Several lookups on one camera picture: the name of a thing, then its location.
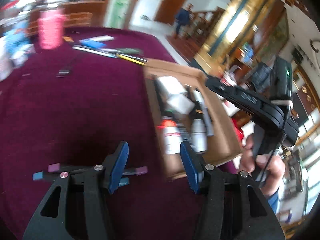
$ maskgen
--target finger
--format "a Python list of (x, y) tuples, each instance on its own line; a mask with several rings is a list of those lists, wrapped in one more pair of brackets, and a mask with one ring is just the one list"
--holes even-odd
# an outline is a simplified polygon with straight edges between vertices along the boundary
[[(266, 166), (268, 159), (269, 155), (258, 155), (256, 163), (263, 169)], [(261, 188), (261, 191), (265, 196), (272, 196), (278, 190), (285, 171), (284, 162), (279, 155), (272, 157), (267, 170), (270, 174), (266, 179), (266, 184)]]
[(245, 146), (244, 148), (245, 149), (252, 149), (253, 147), (253, 133), (250, 134), (248, 137), (247, 137), (247, 140), (245, 141)]
[(247, 171), (249, 173), (253, 172), (255, 168), (255, 163), (252, 158), (252, 150), (245, 150), (242, 154), (239, 171)]

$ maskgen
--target blue sleeve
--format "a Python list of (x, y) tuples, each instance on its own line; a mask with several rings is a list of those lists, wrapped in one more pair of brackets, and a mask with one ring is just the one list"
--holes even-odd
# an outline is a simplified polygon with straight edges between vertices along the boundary
[(269, 205), (270, 205), (270, 207), (272, 208), (272, 210), (273, 210), (274, 213), (277, 212), (278, 200), (279, 200), (278, 191), (276, 191), (276, 193), (274, 193), (274, 194), (273, 194), (271, 197), (269, 197), (269, 199), (268, 199), (268, 203), (269, 203)]

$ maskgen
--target lamp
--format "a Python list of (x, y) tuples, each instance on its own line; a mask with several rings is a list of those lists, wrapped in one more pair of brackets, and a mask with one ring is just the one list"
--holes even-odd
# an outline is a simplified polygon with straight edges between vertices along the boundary
[(238, 37), (239, 33), (242, 31), (250, 17), (249, 12), (243, 10), (235, 19), (235, 21), (230, 26), (229, 30), (226, 33), (226, 39), (233, 43), (233, 41)]

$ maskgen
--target gold frame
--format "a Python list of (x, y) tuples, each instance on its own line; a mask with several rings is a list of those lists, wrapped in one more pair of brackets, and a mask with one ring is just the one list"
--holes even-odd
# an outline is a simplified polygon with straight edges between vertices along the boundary
[[(225, 54), (228, 53), (232, 45), (238, 42), (239, 37), (241, 37), (242, 44), (243, 44), (244, 41), (246, 41), (246, 38), (248, 38), (249, 35), (252, 35), (254, 33), (253, 29), (250, 28), (249, 33), (246, 35), (246, 37), (242, 37), (242, 35), (238, 35), (238, 37), (230, 44), (229, 42), (226, 42), (226, 40), (224, 40), (220, 42), (219, 48), (216, 50), (216, 52), (212, 56), (208, 54), (210, 47), (215, 42), (215, 40), (220, 36), (221, 30), (223, 30), (223, 28), (220, 28), (220, 27), (224, 26), (227, 22), (229, 22), (229, 20), (232, 18), (232, 16), (236, 12), (236, 9), (240, 5), (241, 1), (242, 0), (232, 0), (230, 2), (228, 8), (220, 17), (220, 20), (217, 22), (211, 34), (209, 35), (207, 40), (204, 42), (204, 44), (202, 45), (198, 53), (194, 56), (194, 60), (209, 75), (219, 76), (226, 68), (226, 64), (222, 64), (223, 56), (225, 56)], [(248, 22), (244, 26), (243, 30), (241, 31), (241, 33), (251, 24), (251, 20), (254, 19), (258, 8), (263, 3), (263, 1), (264, 0), (255, 0), (254, 3), (252, 3), (252, 0), (247, 1), (243, 10), (247, 10), (250, 13), (250, 17), (248, 19)], [(273, 4), (274, 1), (275, 0), (267, 1), (262, 11), (259, 13), (258, 18), (255, 20), (254, 24), (259, 25), (260, 22), (262, 22), (265, 15), (268, 13), (268, 8)]]
[[(296, 60), (294, 60), (294, 61), (297, 64), (297, 68), (293, 71), (293, 75), (299, 73), (299, 75), (303, 78), (306, 86), (308, 87), (309, 91), (311, 92), (311, 95), (312, 95), (314, 101), (316, 102), (316, 107), (320, 111), (320, 100), (319, 100), (318, 94), (315, 91), (315, 88), (313, 87), (309, 77), (307, 76), (307, 74), (305, 73), (305, 71), (303, 70), (301, 65)], [(295, 145), (296, 146), (300, 145), (305, 139), (307, 139), (311, 134), (313, 134), (319, 127), (320, 127), (320, 122), (315, 124), (309, 131), (307, 131), (303, 136), (301, 136), (297, 140)]]

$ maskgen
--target open cardboard box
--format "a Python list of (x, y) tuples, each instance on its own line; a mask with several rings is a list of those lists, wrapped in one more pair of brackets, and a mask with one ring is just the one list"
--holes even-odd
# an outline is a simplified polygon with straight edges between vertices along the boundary
[(159, 125), (161, 125), (162, 117), (155, 88), (151, 80), (152, 75), (173, 76), (177, 78), (183, 85), (187, 84), (192, 88), (198, 88), (202, 93), (209, 115), (212, 119), (214, 131), (214, 136), (207, 138), (207, 151), (203, 154), (203, 157), (207, 163), (218, 166), (234, 159), (241, 154), (243, 149), (239, 144), (230, 117), (224, 110), (217, 95), (205, 86), (206, 76), (201, 70), (156, 59), (148, 59), (148, 64), (143, 67), (143, 70), (149, 105), (156, 129), (161, 156), (163, 158), (164, 171), (167, 177), (176, 179), (184, 177), (186, 174), (180, 154), (167, 155), (165, 153), (162, 130), (157, 128)]

